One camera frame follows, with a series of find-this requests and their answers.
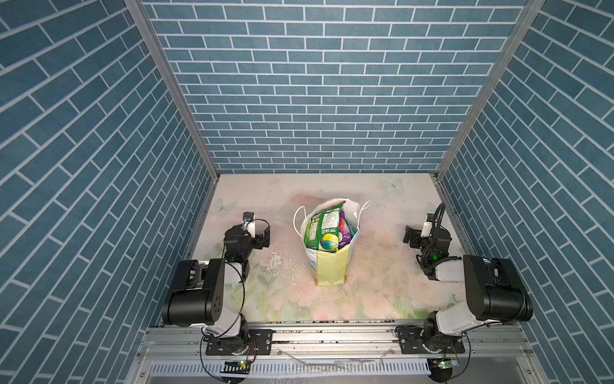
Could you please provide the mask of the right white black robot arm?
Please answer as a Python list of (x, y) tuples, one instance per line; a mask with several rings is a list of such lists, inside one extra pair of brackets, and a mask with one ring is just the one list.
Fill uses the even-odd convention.
[(468, 332), (483, 326), (527, 322), (533, 305), (513, 262), (449, 254), (450, 233), (442, 227), (405, 228), (403, 242), (419, 250), (419, 267), (440, 283), (459, 284), (465, 300), (427, 315), (422, 326), (398, 326), (394, 333), (404, 355), (463, 353)]

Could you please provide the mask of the purple Fox's candy bag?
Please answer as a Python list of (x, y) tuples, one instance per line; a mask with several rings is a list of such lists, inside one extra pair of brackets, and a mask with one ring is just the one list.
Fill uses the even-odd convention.
[(339, 237), (339, 242), (338, 242), (338, 249), (342, 249), (345, 246), (349, 245), (352, 238), (353, 238), (354, 232), (353, 232), (353, 228), (351, 227), (350, 223), (348, 222), (347, 218), (345, 217), (345, 211), (342, 208), (339, 212), (339, 224), (338, 224), (338, 237)]

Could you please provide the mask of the white green paper bag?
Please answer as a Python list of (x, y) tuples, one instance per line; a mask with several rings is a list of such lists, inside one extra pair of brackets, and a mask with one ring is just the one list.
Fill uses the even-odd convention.
[[(350, 244), (340, 249), (336, 253), (308, 249), (304, 244), (305, 228), (307, 227), (308, 221), (315, 216), (315, 214), (318, 214), (321, 211), (336, 206), (340, 203), (343, 203), (345, 217), (347, 218), (354, 232)], [(345, 282), (348, 275), (350, 260), (355, 248), (355, 243), (360, 234), (361, 214), (364, 210), (369, 208), (369, 206), (370, 202), (366, 202), (365, 204), (361, 205), (347, 198), (334, 198), (318, 205), (311, 212), (308, 212), (303, 206), (300, 206), (295, 211), (295, 215), (300, 213), (305, 215), (300, 226), (298, 226), (296, 222), (293, 222), (293, 225), (295, 232), (302, 241), (303, 249), (313, 272), (315, 282), (318, 286), (335, 286)]]

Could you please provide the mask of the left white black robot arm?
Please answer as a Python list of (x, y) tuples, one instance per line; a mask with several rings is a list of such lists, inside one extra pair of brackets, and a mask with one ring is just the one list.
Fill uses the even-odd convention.
[(201, 330), (207, 356), (269, 355), (273, 331), (250, 330), (243, 309), (249, 256), (270, 245), (270, 225), (257, 233), (257, 219), (225, 232), (222, 257), (179, 262), (162, 307), (166, 325)]

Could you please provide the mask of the green yellow lemon candy bag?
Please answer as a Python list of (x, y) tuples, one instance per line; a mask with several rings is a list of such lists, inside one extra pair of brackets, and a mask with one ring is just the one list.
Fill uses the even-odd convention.
[(336, 253), (338, 249), (339, 212), (343, 203), (315, 214), (307, 223), (304, 244), (308, 249)]

